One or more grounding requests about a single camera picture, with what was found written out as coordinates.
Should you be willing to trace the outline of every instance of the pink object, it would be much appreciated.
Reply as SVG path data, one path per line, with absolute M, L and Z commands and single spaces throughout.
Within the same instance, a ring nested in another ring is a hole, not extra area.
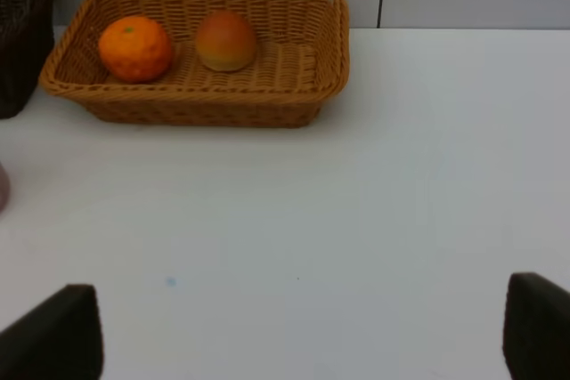
M 2 211 L 6 206 L 9 196 L 10 196 L 10 180 L 8 180 L 8 174 L 0 164 L 0 211 Z

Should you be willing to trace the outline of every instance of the wicker basket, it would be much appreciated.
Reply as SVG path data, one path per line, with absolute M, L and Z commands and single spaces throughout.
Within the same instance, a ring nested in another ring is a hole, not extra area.
M 0 118 L 13 117 L 34 92 L 53 48 L 53 0 L 0 0 Z
M 256 61 L 238 72 L 210 71 L 194 51 L 196 28 L 219 9 L 257 33 Z M 150 85 L 117 81 L 97 52 L 107 25 L 136 14 L 159 21 L 175 44 L 173 67 Z M 348 68 L 345 0 L 85 0 L 40 81 L 110 122 L 298 127 L 340 92 Z

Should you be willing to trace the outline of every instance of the white table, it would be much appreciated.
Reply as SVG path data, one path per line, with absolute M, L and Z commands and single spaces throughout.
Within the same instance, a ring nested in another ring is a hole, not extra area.
M 509 274 L 570 287 L 570 33 L 351 51 L 298 130 L 110 125 L 37 91 L 0 122 L 0 327 L 86 282 L 105 379 L 508 379 Z

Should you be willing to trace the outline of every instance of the tan woven basket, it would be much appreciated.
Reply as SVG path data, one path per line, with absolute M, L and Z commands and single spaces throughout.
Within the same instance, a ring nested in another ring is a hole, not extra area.
M 196 28 L 220 9 L 257 33 L 256 61 L 238 72 L 206 69 L 194 51 Z M 128 15 L 157 20 L 175 44 L 173 67 L 148 85 L 117 81 L 99 59 L 100 34 Z M 110 122 L 298 127 L 342 90 L 348 70 L 345 0 L 85 0 L 40 82 Z

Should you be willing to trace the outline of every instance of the dark brown wicker basket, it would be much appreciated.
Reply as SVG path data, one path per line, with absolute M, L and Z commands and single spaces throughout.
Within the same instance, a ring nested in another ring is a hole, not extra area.
M 53 0 L 0 0 L 0 118 L 24 108 L 53 48 Z

